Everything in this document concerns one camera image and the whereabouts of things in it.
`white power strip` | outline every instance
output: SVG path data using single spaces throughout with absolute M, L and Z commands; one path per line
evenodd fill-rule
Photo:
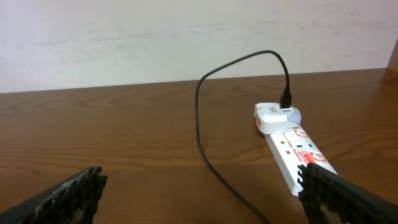
M 265 134 L 264 137 L 290 192 L 294 196 L 298 196 L 303 189 L 297 182 L 298 178 L 301 179 L 297 173 L 299 165 L 306 166 L 308 163 L 316 163 L 337 174 L 301 126 L 285 133 Z

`power adapter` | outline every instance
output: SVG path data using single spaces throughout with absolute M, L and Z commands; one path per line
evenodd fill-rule
M 258 103 L 254 117 L 292 195 L 298 196 L 303 190 L 298 183 L 299 165 L 316 163 L 337 174 L 300 126 L 301 114 L 297 108 L 281 109 L 278 103 Z

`white wall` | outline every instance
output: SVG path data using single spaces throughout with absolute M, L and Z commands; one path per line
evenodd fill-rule
M 397 35 L 396 0 L 1 0 L 0 92 L 193 80 L 265 49 L 291 73 L 380 68 Z

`brown wooden surface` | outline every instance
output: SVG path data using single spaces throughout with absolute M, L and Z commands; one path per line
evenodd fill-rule
M 339 175 L 398 203 L 398 75 L 291 76 L 303 128 Z M 89 166 L 109 176 L 95 223 L 261 223 L 211 173 L 195 142 L 197 82 L 0 95 L 0 210 Z M 208 157 L 273 223 L 308 223 L 252 117 L 283 76 L 209 80 Z
M 393 72 L 398 73 L 398 39 L 394 46 L 394 49 L 392 50 L 387 68 Z

